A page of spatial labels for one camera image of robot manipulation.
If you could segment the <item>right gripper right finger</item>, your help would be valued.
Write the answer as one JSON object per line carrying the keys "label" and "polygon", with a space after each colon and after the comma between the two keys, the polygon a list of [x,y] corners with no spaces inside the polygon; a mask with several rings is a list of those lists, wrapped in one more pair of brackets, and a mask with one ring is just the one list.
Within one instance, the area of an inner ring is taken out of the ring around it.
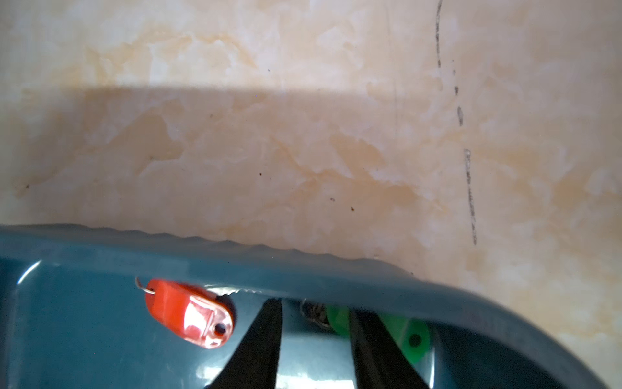
{"label": "right gripper right finger", "polygon": [[356,387],[427,388],[374,312],[351,310],[349,331]]}

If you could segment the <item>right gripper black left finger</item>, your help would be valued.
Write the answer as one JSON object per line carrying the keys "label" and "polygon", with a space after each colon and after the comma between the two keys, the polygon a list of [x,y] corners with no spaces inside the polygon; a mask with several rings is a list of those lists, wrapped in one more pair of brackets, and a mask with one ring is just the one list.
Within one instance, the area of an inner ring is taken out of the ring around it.
{"label": "right gripper black left finger", "polygon": [[282,302],[270,299],[262,305],[227,365],[207,387],[274,389],[282,328]]}

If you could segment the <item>green tag key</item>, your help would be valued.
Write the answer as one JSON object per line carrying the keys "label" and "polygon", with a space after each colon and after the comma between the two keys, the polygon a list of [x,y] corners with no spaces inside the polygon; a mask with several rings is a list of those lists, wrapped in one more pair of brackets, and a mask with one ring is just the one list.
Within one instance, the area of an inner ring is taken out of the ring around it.
{"label": "green tag key", "polygon": [[[349,310],[345,306],[332,306],[304,300],[300,304],[304,318],[320,328],[342,337],[350,337]],[[431,349],[431,334],[426,322],[392,314],[378,315],[393,341],[405,358],[418,363]]]}

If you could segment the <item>teal storage box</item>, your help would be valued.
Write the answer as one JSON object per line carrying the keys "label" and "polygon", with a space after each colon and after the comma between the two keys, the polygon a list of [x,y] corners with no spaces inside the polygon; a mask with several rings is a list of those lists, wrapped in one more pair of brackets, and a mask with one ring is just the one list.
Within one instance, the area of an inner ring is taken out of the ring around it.
{"label": "teal storage box", "polygon": [[[235,309],[233,335],[215,349],[181,339],[136,277],[217,294]],[[283,307],[275,388],[357,388],[350,337],[304,318],[304,300],[426,322],[431,349],[412,367],[427,388],[604,386],[516,314],[390,264],[81,225],[1,229],[1,385],[208,388],[270,299]]]}

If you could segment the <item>red tag key in box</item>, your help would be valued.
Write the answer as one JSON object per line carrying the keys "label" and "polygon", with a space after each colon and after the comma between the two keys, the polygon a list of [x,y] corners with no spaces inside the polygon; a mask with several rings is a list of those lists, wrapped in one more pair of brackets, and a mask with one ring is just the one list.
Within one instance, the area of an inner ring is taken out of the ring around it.
{"label": "red tag key in box", "polygon": [[147,311],[181,339],[205,349],[220,348],[233,335],[236,313],[222,297],[197,285],[152,279],[143,285]]}

